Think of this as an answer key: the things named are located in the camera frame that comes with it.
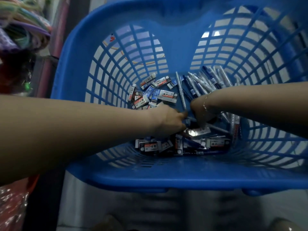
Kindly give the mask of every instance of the blue plastic basket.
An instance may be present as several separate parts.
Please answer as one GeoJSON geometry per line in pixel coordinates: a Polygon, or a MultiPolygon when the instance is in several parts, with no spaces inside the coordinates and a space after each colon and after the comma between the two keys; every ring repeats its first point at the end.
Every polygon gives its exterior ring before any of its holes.
{"type": "MultiPolygon", "coordinates": [[[[305,0],[125,0],[91,12],[65,42],[52,98],[127,108],[129,85],[222,65],[242,84],[307,80],[305,0]]],[[[104,189],[233,190],[260,195],[308,188],[307,140],[242,119],[226,155],[158,159],[131,143],[71,163],[104,189]]]]}

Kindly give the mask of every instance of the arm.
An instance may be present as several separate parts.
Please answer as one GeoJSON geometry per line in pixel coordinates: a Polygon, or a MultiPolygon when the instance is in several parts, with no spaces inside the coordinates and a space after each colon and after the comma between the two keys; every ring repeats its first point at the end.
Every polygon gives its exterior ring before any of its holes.
{"type": "Polygon", "coordinates": [[[308,82],[228,87],[197,98],[191,109],[201,125],[223,111],[308,138],[308,82]]]}
{"type": "Polygon", "coordinates": [[[185,115],[167,105],[137,111],[0,95],[0,184],[130,140],[179,132],[185,115]]]}

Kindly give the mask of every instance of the dark blue pen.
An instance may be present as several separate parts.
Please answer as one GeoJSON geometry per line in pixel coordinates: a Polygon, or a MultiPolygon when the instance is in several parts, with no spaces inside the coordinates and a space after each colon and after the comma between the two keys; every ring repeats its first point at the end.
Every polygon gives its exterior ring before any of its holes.
{"type": "Polygon", "coordinates": [[[193,96],[194,98],[198,98],[198,96],[197,96],[197,94],[195,93],[195,91],[194,91],[192,85],[190,84],[188,78],[187,78],[185,75],[183,75],[183,78],[184,78],[184,82],[185,82],[187,88],[190,90],[190,93],[192,94],[192,96],[193,96]]]}
{"type": "Polygon", "coordinates": [[[208,72],[208,69],[206,68],[206,66],[202,66],[202,72],[207,76],[207,78],[213,83],[213,85],[217,88],[217,89],[221,89],[221,86],[218,84],[218,82],[216,81],[216,79],[208,72]]]}
{"type": "Polygon", "coordinates": [[[189,102],[192,101],[192,98],[190,97],[190,95],[188,95],[187,91],[185,91],[184,89],[183,89],[183,94],[184,94],[184,96],[186,96],[186,98],[187,98],[187,100],[188,100],[189,102]]]}

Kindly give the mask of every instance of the green object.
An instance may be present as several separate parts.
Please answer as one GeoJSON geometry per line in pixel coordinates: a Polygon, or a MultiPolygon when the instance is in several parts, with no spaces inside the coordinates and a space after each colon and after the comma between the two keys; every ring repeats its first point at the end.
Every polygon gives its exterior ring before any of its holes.
{"type": "Polygon", "coordinates": [[[25,82],[25,90],[30,91],[30,89],[31,89],[30,83],[25,82]]]}

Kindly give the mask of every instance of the tiled floor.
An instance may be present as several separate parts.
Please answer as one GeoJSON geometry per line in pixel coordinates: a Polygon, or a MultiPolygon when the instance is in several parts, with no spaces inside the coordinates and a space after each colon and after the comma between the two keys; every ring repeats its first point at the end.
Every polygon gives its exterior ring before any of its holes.
{"type": "MultiPolygon", "coordinates": [[[[90,11],[110,0],[91,0],[90,11]]],[[[57,231],[84,231],[114,215],[126,230],[265,230],[275,217],[308,229],[305,190],[248,197],[240,190],[165,194],[111,192],[66,173],[57,231]]]]}

